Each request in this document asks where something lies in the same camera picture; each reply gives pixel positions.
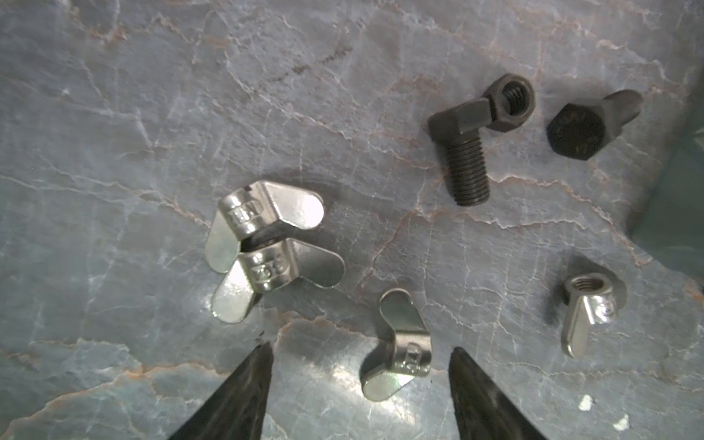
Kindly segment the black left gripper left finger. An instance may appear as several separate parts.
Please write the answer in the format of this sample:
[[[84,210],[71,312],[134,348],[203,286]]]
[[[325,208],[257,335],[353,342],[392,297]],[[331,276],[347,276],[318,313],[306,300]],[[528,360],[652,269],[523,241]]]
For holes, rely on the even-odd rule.
[[[258,345],[172,439],[261,438],[271,388],[271,343]]]

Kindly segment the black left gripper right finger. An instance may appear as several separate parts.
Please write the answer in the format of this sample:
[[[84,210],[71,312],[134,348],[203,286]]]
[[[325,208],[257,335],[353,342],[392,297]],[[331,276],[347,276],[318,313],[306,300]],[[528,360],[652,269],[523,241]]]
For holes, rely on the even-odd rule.
[[[464,348],[453,349],[448,378],[462,440],[546,440]]]

